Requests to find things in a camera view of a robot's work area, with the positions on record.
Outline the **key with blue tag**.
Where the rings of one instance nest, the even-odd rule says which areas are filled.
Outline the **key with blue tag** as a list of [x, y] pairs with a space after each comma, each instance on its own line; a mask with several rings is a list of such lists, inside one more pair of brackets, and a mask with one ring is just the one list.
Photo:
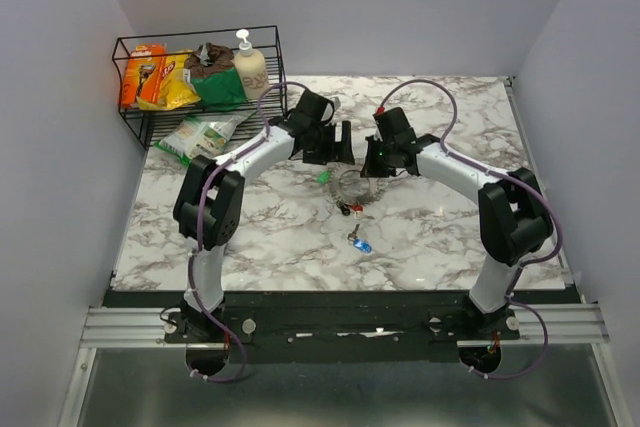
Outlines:
[[372, 252], [371, 245], [359, 236], [360, 224], [356, 224], [354, 229], [347, 235], [347, 240], [351, 246], [362, 253], [370, 254]]

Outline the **green and brown bag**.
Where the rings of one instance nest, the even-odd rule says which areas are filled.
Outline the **green and brown bag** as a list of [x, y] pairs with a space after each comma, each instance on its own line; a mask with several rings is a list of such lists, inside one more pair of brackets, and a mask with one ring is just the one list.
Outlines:
[[184, 80], [195, 89], [199, 103], [209, 110], [234, 110], [247, 100], [233, 51], [226, 46], [207, 42], [194, 50], [185, 62]]

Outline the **beige pump soap bottle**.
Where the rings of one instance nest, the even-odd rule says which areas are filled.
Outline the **beige pump soap bottle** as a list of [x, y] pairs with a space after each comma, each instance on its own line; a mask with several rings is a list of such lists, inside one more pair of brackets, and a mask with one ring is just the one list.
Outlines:
[[234, 65], [244, 93], [249, 100], [257, 100], [269, 87], [266, 60], [263, 53], [253, 47], [249, 41], [249, 31], [236, 31], [239, 40], [238, 52], [234, 57]]

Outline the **metal disc with keyrings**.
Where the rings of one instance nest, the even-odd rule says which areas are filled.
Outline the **metal disc with keyrings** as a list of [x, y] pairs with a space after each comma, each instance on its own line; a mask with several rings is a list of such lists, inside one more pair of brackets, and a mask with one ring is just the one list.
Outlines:
[[362, 177], [361, 165], [338, 164], [329, 170], [328, 190], [332, 199], [345, 205], [368, 205], [378, 201], [386, 185], [382, 179]]

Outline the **green white snack bag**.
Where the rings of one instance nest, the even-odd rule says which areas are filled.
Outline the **green white snack bag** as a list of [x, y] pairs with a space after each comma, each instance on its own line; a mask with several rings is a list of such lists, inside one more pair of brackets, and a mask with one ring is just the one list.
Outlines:
[[254, 115], [249, 111], [189, 115], [153, 146], [185, 166], [198, 156], [214, 159], [224, 153], [237, 127]]

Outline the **key with red tag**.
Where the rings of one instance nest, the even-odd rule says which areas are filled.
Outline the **key with red tag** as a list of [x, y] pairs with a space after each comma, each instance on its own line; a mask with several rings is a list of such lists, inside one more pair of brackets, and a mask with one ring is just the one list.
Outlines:
[[356, 220], [372, 219], [372, 216], [364, 209], [362, 205], [350, 205], [349, 209]]

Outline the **yellow chips bag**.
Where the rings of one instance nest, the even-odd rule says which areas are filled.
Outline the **yellow chips bag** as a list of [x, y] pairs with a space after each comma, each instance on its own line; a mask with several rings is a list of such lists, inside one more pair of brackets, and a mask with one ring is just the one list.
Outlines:
[[185, 106], [197, 104], [200, 97], [192, 85], [184, 80], [185, 62], [192, 52], [181, 50], [165, 56], [155, 100], [147, 101], [138, 97], [138, 107], [143, 111], [173, 111]]

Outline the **black car key fob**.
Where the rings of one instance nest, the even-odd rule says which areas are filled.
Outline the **black car key fob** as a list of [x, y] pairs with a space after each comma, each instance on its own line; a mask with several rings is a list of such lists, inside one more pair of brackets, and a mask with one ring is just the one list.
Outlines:
[[338, 202], [337, 207], [339, 208], [339, 210], [344, 216], [349, 216], [351, 214], [351, 209], [346, 204]]

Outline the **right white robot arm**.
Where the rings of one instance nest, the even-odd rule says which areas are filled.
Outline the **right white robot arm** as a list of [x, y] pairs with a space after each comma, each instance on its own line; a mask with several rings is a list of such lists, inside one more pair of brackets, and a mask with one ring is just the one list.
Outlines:
[[486, 257], [468, 293], [473, 306], [459, 318], [467, 336], [485, 337], [496, 327], [494, 313], [503, 309], [517, 283], [519, 263], [529, 260], [553, 234], [535, 175], [526, 168], [494, 169], [447, 151], [440, 138], [417, 136], [400, 108], [378, 109], [374, 121], [377, 133], [366, 138], [362, 177], [388, 178], [404, 169], [453, 189], [478, 207]]

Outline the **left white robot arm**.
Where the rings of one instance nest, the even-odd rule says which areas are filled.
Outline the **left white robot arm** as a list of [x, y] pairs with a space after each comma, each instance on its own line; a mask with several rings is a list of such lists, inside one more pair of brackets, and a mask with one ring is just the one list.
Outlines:
[[193, 241], [184, 299], [194, 309], [187, 329], [197, 340], [209, 342], [221, 332], [214, 310], [224, 299], [224, 253], [239, 227], [247, 185], [298, 154], [305, 164], [355, 163], [351, 122], [325, 115], [334, 109], [333, 100], [304, 89], [295, 108], [264, 118], [263, 129], [246, 143], [216, 159], [199, 155], [191, 161], [173, 218], [179, 233]]

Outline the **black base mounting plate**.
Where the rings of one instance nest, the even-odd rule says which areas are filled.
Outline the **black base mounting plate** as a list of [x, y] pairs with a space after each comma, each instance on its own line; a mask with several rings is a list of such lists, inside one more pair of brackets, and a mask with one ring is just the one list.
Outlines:
[[462, 291], [230, 291], [210, 314], [174, 293], [111, 293], [87, 317], [82, 342], [180, 350], [194, 376], [222, 378], [266, 364], [464, 362], [492, 371], [515, 345], [591, 343], [596, 306], [572, 290], [521, 292], [477, 312]]

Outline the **orange razor package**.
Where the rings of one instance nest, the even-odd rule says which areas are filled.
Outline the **orange razor package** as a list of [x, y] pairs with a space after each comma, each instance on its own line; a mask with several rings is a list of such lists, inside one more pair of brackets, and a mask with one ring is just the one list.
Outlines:
[[165, 54], [165, 44], [139, 44], [131, 52], [121, 89], [123, 108], [132, 108], [139, 101], [156, 103]]

